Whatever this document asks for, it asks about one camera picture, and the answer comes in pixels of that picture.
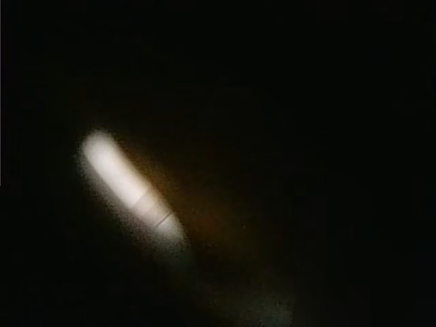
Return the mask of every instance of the blurred light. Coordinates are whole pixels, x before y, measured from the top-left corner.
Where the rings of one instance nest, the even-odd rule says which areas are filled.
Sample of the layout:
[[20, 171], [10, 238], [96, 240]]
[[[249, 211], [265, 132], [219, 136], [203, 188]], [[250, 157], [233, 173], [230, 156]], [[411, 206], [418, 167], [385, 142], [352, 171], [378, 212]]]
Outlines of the blurred light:
[[183, 239], [183, 231], [174, 213], [110, 135], [101, 131], [92, 133], [83, 142], [82, 152], [104, 185], [133, 217], [166, 240]]

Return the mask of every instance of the black background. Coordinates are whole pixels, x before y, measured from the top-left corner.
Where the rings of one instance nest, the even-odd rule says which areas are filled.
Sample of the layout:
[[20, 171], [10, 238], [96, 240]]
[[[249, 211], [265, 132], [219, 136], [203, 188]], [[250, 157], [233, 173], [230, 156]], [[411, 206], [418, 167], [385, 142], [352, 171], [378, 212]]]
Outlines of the black background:
[[162, 268], [104, 223], [110, 213], [74, 159], [96, 127], [146, 143], [179, 185], [215, 185], [240, 203], [296, 288], [295, 326], [428, 323], [430, 8], [6, 2], [1, 194], [13, 326], [231, 326], [181, 302]]

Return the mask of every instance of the dark background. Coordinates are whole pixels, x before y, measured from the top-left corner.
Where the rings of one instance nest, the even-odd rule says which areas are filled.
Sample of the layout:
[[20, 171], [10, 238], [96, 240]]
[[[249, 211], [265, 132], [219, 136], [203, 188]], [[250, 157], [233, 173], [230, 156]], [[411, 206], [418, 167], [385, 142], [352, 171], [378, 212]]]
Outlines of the dark background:
[[[189, 193], [170, 196], [186, 226], [189, 210], [220, 202], [245, 212], [256, 249], [297, 294], [295, 326], [429, 323], [431, 8], [2, 4], [1, 215], [13, 276], [3, 311], [13, 326], [232, 325], [178, 298], [109, 223], [76, 167], [96, 127], [146, 144], [175, 178], [168, 194]], [[218, 244], [198, 241], [205, 273], [238, 285], [245, 275]]]

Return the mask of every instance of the bright light streak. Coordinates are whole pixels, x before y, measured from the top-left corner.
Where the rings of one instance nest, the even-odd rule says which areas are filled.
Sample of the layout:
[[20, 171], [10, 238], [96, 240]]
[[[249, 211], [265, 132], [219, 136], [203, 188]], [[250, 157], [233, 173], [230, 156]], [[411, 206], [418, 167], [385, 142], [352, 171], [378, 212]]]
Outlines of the bright light streak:
[[150, 188], [108, 135], [102, 132], [90, 135], [83, 150], [94, 170], [128, 209]]
[[104, 184], [133, 217], [167, 240], [181, 240], [183, 232], [177, 218], [153, 186], [134, 168], [114, 139], [101, 131], [92, 133], [83, 143], [88, 163]]

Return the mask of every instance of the glowing light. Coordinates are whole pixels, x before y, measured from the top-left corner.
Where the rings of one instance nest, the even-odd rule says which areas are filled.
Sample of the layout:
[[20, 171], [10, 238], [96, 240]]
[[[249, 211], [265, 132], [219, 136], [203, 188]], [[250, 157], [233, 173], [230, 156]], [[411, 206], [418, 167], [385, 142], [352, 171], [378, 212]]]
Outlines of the glowing light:
[[159, 234], [166, 238], [182, 239], [177, 218], [112, 137], [100, 131], [92, 133], [84, 141], [82, 151], [100, 179], [133, 217], [158, 228]]

